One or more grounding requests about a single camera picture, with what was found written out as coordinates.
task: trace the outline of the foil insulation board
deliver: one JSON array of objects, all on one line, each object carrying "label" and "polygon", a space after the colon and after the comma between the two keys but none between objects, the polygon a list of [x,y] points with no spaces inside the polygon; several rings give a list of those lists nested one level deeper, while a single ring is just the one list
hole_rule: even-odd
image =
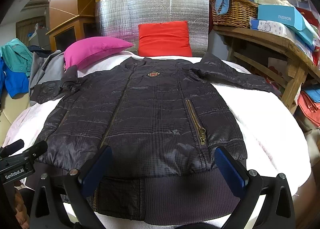
[{"label": "foil insulation board", "polygon": [[138,25],[144,23],[186,20],[193,56],[203,56],[208,48],[209,0],[100,0],[96,17],[102,36],[133,43],[127,50],[136,54]]}]

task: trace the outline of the human hand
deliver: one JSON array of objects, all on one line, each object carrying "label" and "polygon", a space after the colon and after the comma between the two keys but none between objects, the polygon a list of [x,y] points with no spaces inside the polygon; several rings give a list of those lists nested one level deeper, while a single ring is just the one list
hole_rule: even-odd
[{"label": "human hand", "polygon": [[29,228],[29,222],[30,222],[30,217],[27,214],[27,208],[23,202],[23,198],[22,195],[19,193],[18,189],[14,189],[15,190],[15,194],[14,194],[14,207],[17,211],[16,213],[16,219],[18,221],[18,223],[21,225],[22,229],[28,229]]}]

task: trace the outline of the wooden table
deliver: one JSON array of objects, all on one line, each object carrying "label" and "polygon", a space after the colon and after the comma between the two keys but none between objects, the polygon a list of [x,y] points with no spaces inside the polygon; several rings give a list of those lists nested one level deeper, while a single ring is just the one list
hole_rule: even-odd
[{"label": "wooden table", "polygon": [[[307,74],[310,74],[314,79],[320,82],[320,71],[318,68],[304,52],[287,38],[263,31],[243,28],[214,26],[213,29],[220,35],[232,37],[230,44],[228,44],[228,61],[236,61],[236,58],[245,61],[266,74],[285,89],[282,96],[282,102],[289,110],[291,110],[294,105],[294,98],[300,85],[305,82]],[[267,67],[237,53],[236,50],[238,49],[240,39],[265,46],[285,55],[288,58],[286,74],[292,77],[292,80],[287,82]]]}]

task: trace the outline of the gray garment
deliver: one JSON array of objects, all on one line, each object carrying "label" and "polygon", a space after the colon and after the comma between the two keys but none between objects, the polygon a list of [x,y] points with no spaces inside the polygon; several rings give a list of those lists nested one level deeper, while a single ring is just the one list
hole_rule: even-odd
[{"label": "gray garment", "polygon": [[[61,50],[57,50],[47,58],[39,57],[33,52],[32,66],[29,79],[29,98],[33,93],[35,85],[42,84],[47,81],[60,80],[64,74],[64,56]],[[30,106],[36,102],[30,100]]]}]

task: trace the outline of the beige leather sofa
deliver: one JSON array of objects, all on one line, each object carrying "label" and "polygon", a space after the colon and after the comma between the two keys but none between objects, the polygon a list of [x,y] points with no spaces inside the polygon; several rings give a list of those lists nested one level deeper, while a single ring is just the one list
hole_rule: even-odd
[{"label": "beige leather sofa", "polygon": [[14,98],[11,98],[7,91],[3,89],[0,109],[0,146],[2,146],[5,136],[13,121],[28,107],[28,93],[18,94]]}]

